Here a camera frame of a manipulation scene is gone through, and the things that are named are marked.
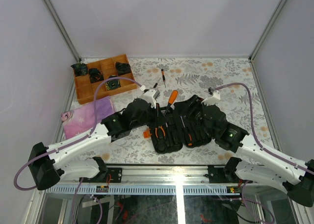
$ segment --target wooden box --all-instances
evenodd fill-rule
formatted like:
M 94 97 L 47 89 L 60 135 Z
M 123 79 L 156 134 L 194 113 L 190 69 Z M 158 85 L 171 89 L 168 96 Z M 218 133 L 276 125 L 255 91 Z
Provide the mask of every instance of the wooden box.
M 108 79 L 109 76 L 111 75 L 118 76 L 117 70 L 115 68 L 116 62 L 129 64 L 127 56 L 120 55 L 120 56 L 115 56 L 112 58 L 89 63 L 87 64 L 87 68 L 88 69 L 97 68 L 98 70 L 102 72 L 104 79 Z M 125 78 L 130 78 L 134 80 L 132 71 L 129 74 L 120 75 L 119 77 L 125 77 Z M 89 75 L 77 76 L 77 77 L 75 77 L 74 75 L 74 79 L 75 79 L 75 88 L 77 92 L 77 98 L 80 104 L 85 104 L 85 103 L 93 101 L 94 94 L 97 87 L 103 82 L 103 81 L 99 81 L 96 83 L 91 83 L 89 80 Z M 123 92 L 137 88 L 137 85 L 131 81 L 124 80 L 124 79 L 120 79 L 119 81 L 120 81 L 120 87 L 114 90 L 107 90 L 105 84 L 101 86 L 97 94 L 97 99 L 123 93 Z

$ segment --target purple cloth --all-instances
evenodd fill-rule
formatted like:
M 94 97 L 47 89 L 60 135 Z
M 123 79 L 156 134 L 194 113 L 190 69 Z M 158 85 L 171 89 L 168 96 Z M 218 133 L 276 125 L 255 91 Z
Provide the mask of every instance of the purple cloth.
M 96 112 L 98 123 L 114 113 L 114 107 L 109 96 L 96 100 Z M 95 122 L 93 102 L 78 109 L 64 112 L 61 114 L 61 120 L 66 139 L 89 130 Z

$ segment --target white wall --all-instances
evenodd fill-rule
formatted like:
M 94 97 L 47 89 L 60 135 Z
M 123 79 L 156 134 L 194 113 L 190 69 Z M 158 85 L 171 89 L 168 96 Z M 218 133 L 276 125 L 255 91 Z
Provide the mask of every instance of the white wall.
M 75 61 L 41 0 L 0 0 L 0 11 L 0 223 L 19 224 L 32 191 L 13 177 L 52 142 Z M 34 185 L 28 169 L 19 184 Z
M 255 60 L 283 151 L 306 161 L 314 159 L 313 14 L 314 0 L 289 0 Z
M 82 56 L 250 55 L 279 0 L 52 0 Z

